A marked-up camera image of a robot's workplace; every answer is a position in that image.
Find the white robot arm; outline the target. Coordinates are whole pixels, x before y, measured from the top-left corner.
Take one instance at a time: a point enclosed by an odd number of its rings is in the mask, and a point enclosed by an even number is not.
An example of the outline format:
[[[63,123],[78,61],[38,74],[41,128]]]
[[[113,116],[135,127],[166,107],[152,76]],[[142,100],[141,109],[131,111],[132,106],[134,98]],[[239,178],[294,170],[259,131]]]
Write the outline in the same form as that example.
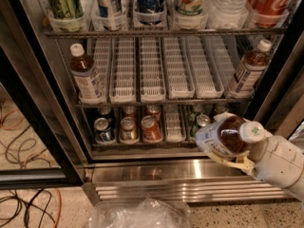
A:
[[[294,198],[304,201],[304,155],[302,150],[281,136],[266,133],[266,139],[255,143],[235,162],[206,152],[213,161],[240,169],[257,181],[264,181],[282,189]]]

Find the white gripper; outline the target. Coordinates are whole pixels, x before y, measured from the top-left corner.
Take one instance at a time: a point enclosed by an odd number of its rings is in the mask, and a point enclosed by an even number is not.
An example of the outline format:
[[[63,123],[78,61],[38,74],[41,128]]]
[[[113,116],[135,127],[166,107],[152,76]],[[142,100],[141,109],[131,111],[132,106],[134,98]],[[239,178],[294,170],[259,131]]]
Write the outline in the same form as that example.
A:
[[[236,116],[223,112],[214,116],[216,122]],[[233,158],[221,157],[214,152],[207,156],[227,167],[236,168],[265,181],[272,186],[288,191],[304,191],[304,156],[302,150],[281,136],[270,136],[255,143],[243,155]]]

